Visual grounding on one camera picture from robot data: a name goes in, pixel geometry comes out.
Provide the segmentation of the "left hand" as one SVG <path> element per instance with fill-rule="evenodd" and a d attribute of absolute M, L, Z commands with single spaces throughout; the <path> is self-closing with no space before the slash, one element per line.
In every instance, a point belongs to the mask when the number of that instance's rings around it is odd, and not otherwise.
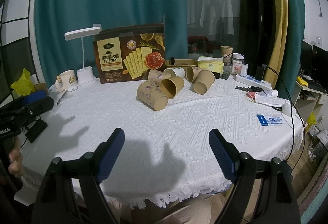
<path fill-rule="evenodd" d="M 18 136 L 14 137 L 14 145 L 9 153 L 9 159 L 9 173 L 20 179 L 23 175 L 23 156 L 21 154 L 21 142 Z"/>

